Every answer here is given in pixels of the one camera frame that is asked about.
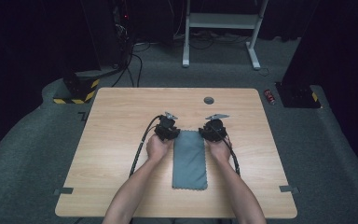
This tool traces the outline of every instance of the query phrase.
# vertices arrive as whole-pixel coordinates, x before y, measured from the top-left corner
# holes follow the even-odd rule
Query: person
[[[229,163],[230,153],[223,141],[206,141],[213,160],[227,185],[228,197],[240,224],[265,224],[263,211],[246,183]],[[173,140],[161,141],[153,134],[147,142],[148,158],[145,163],[120,187],[106,210],[103,224],[128,224],[145,193],[147,180],[172,147]]]

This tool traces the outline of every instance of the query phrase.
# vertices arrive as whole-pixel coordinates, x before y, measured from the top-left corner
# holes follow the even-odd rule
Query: wooden table
[[[203,102],[207,96],[214,98],[212,105]],[[202,127],[208,116],[230,115],[222,121],[237,155],[241,177],[260,202],[265,216],[296,216],[292,194],[279,188],[288,183],[258,92],[190,88],[99,89],[64,184],[65,188],[73,188],[73,192],[61,194],[56,214],[103,217],[129,176],[145,128],[152,118],[165,111],[179,118],[175,126],[192,131]],[[172,188],[172,155],[170,150],[153,173],[134,215],[234,217],[209,148],[206,147],[208,188],[202,191]],[[137,168],[146,157],[144,144]]]

